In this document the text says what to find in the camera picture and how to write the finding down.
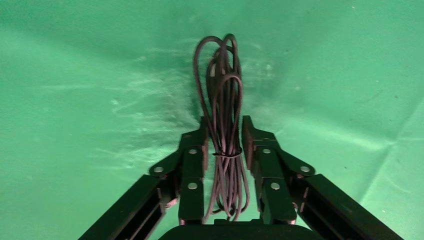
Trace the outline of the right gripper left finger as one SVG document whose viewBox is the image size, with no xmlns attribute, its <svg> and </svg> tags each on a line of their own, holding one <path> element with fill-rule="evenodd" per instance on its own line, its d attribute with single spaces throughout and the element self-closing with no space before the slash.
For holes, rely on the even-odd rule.
<svg viewBox="0 0 424 240">
<path fill-rule="evenodd" d="M 142 175 L 81 237 L 82 240 L 146 240 L 166 213 L 179 204 L 178 223 L 204 220 L 204 171 L 208 163 L 208 127 L 181 135 L 178 148 Z"/>
</svg>

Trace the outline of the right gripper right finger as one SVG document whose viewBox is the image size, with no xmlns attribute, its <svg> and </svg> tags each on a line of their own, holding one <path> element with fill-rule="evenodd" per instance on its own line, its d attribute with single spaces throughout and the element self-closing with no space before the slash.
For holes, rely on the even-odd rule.
<svg viewBox="0 0 424 240">
<path fill-rule="evenodd" d="M 242 146 L 266 240 L 400 238 L 310 164 L 284 151 L 248 115 L 242 118 Z"/>
</svg>

